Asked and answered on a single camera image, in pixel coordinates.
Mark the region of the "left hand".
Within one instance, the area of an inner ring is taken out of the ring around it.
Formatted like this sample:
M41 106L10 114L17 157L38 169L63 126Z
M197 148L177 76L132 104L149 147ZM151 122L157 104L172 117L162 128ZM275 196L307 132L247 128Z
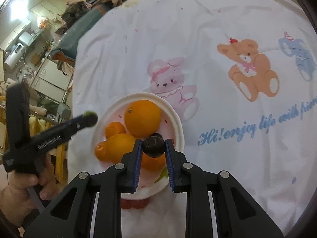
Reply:
M38 184L43 187L40 191L42 200L52 200L59 193L49 154L46 155L45 168L40 176L14 171L9 184L1 191L1 211L11 224L21 227L24 219L36 208L28 189Z

